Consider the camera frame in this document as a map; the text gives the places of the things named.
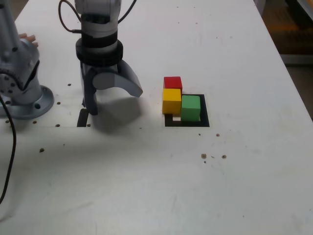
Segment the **person's hand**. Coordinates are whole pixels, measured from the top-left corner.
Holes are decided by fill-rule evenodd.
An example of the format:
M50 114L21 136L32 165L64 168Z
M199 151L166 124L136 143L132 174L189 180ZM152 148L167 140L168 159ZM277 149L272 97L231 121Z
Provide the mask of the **person's hand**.
M19 37L20 39L26 39L27 41L31 42L35 47L39 46L38 42L36 42L35 35L28 36L26 33L23 33L23 34L20 34Z

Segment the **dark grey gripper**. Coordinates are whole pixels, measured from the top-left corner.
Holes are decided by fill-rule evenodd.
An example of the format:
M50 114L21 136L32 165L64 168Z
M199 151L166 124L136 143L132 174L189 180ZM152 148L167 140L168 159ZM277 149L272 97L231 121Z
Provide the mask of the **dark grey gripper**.
M137 75L124 60L111 67L91 66L81 62L80 71L84 106L93 116L98 115L95 95L97 90L116 87L124 89L134 97L140 97L143 94Z

